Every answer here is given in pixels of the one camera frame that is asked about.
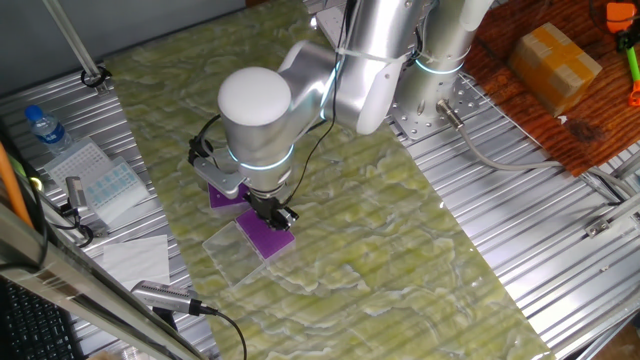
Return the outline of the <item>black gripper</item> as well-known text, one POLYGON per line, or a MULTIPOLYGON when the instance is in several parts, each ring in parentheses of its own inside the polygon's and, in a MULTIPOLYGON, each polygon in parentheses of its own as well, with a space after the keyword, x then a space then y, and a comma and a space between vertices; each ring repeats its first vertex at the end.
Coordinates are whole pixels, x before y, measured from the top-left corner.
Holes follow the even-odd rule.
POLYGON ((274 225, 277 230, 288 231, 299 218, 295 211, 286 208, 275 197, 262 198, 252 194, 247 202, 261 220, 268 226, 274 225))

